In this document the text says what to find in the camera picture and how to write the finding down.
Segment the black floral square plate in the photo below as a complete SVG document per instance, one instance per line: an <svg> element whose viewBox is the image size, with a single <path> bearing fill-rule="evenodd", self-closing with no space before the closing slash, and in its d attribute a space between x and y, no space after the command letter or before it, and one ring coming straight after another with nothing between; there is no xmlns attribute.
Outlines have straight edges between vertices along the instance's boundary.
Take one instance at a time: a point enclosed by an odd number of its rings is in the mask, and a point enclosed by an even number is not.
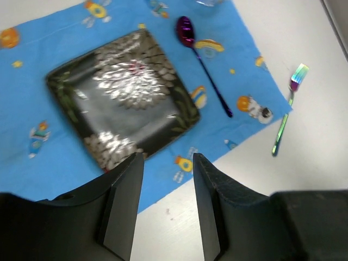
<svg viewBox="0 0 348 261"><path fill-rule="evenodd" d="M46 84L104 171L135 152L154 155L200 119L175 68L146 29L59 66Z"/></svg>

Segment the blue cartoon print cloth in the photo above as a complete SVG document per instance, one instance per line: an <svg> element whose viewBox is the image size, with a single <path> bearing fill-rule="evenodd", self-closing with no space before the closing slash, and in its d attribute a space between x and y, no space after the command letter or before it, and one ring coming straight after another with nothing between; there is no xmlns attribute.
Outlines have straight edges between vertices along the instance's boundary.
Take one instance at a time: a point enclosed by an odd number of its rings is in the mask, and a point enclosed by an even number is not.
<svg viewBox="0 0 348 261"><path fill-rule="evenodd" d="M139 210L191 178L175 163L201 152L217 160L290 111L270 72L256 65L260 52L234 4L213 8L195 1L166 1L168 18L149 1L111 1L108 22L86 26L82 4L19 24L20 42L1 49L1 191L33 201L53 199L96 178L91 159L48 93L46 74L70 59L145 26L157 39L199 105L201 119L187 134L145 164ZM233 112L229 118L193 51L176 35L190 18L195 50Z"/></svg>

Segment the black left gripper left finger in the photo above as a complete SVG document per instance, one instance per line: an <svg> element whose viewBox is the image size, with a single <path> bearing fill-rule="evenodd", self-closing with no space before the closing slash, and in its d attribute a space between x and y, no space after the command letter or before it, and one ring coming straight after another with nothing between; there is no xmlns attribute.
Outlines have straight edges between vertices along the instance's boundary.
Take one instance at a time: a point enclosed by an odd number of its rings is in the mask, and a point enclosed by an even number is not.
<svg viewBox="0 0 348 261"><path fill-rule="evenodd" d="M43 260L129 260L143 172L143 156L134 153L81 187L39 201Z"/></svg>

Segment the purple metallic spoon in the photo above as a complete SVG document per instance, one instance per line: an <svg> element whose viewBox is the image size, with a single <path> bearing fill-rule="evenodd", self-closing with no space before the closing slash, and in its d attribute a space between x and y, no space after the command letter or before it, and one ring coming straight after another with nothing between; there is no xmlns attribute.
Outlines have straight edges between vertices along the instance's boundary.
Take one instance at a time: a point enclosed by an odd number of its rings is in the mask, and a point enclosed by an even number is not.
<svg viewBox="0 0 348 261"><path fill-rule="evenodd" d="M223 96L221 95L219 89L217 88L216 84L214 83L212 77L210 76L207 68L205 67L205 64L202 60L202 58L200 57L200 55L198 54L198 51L195 50L195 31L194 31L194 26L190 20L190 18L188 18L187 16L180 16L177 19L176 22L176 35L178 40L180 41L180 43L191 49L193 51L193 53L195 54L195 56L197 57L198 61L200 62L205 74L207 75L220 103L221 106L223 107L225 113L227 114L227 116L229 118L233 117L233 112L231 111L230 107L228 106L228 104L226 103L225 99L223 98Z"/></svg>

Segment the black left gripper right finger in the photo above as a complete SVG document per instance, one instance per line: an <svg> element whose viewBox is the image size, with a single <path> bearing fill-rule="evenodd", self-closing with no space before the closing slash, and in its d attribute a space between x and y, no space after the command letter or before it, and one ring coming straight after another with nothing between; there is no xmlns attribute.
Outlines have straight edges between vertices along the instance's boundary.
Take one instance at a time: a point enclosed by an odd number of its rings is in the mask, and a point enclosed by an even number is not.
<svg viewBox="0 0 348 261"><path fill-rule="evenodd" d="M262 260L272 220L267 196L194 154L194 186L205 260Z"/></svg>

